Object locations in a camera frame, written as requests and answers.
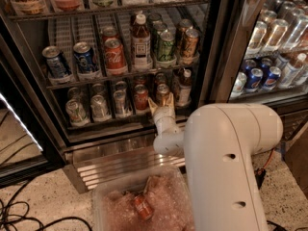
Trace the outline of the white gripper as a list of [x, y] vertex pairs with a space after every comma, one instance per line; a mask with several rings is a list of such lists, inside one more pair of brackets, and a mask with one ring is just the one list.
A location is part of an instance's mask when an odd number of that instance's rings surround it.
[[173, 109], [174, 97], [172, 92], [168, 94], [167, 106], [158, 107], [151, 98], [148, 98], [148, 106], [159, 134], [163, 134], [164, 132], [178, 133], [180, 131], [175, 120], [175, 111]]

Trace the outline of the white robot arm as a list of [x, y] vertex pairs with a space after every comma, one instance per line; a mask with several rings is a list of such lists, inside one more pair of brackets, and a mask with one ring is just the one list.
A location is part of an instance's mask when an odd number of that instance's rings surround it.
[[214, 103], [175, 122], [173, 97], [148, 101], [157, 128], [154, 150], [184, 156], [195, 231], [269, 231], [251, 157], [273, 149], [283, 134], [266, 105]]

